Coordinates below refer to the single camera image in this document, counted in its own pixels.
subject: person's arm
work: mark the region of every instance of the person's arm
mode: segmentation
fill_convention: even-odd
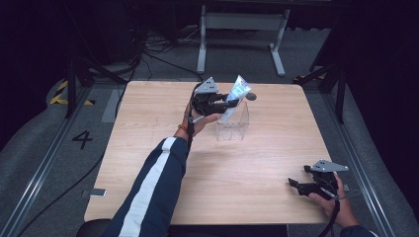
[[[345,197],[345,191],[343,188],[343,182],[339,176],[335,175],[338,181],[338,196],[340,197],[340,211],[336,216],[335,222],[342,228],[341,237],[375,237],[373,233],[361,226],[358,219],[352,210],[351,203]],[[335,206],[335,200],[326,200],[318,194],[311,193],[308,195],[318,205],[320,205],[326,215],[330,218]]]
[[[195,134],[219,118],[211,115],[195,124]],[[188,124],[186,117],[181,127]],[[148,155],[123,205],[115,214],[104,237],[166,236],[186,172],[188,133],[178,128]]]

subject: wooden table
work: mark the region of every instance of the wooden table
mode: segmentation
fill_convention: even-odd
[[[112,218],[149,152],[172,136],[196,83],[130,82],[95,184],[85,220]],[[232,84],[217,83],[226,94]],[[250,124],[243,140],[218,141],[215,123],[198,134],[172,224],[325,222],[321,209],[290,187],[312,183],[303,165],[330,160],[302,89],[252,84]]]

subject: hand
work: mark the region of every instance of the hand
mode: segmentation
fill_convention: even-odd
[[[185,108],[185,113],[184,113],[184,117],[182,120],[181,125],[183,127],[188,127],[188,115],[189,115],[189,109],[190,109],[190,104],[188,103],[188,105]],[[195,110],[192,110],[192,118],[196,119],[198,117],[200,117],[201,115],[198,114]],[[220,114],[212,114],[206,117],[201,118],[200,120],[198,120],[195,124],[194,124],[194,134],[193,136],[196,136],[200,131],[202,131],[204,129],[204,127],[206,126],[207,123],[213,122],[218,120],[221,117]],[[187,131],[185,131],[182,128],[179,128],[176,132],[174,136],[180,136],[185,138],[185,140],[188,140],[189,138],[189,134]]]
[[[339,178],[339,176],[335,175],[336,180],[338,182],[338,196],[340,199],[340,211],[338,215],[336,216],[335,222],[340,225],[341,228],[346,228],[353,225],[359,225],[357,218],[354,215],[354,212],[352,211],[351,204],[347,198],[345,198],[345,191],[343,188],[342,180]],[[320,205],[326,215],[330,218],[333,212],[333,208],[335,207],[335,200],[326,200],[325,198],[321,197],[318,194],[311,193],[308,195],[310,198],[314,200],[318,205]]]

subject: transparent container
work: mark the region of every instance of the transparent container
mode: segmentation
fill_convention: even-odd
[[[249,110],[246,102],[241,102],[228,121],[216,124],[217,140],[241,140],[249,126]]]

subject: white stripe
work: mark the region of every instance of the white stripe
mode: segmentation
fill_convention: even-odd
[[[148,209],[156,184],[160,179],[164,166],[166,165],[167,158],[170,154],[170,147],[172,147],[175,140],[175,137],[168,137],[164,141],[162,146],[163,152],[157,158],[157,162],[153,165],[153,167],[151,167],[147,176],[142,181],[138,193],[133,198],[129,211],[124,219],[120,237],[136,237],[139,235],[145,212]]]

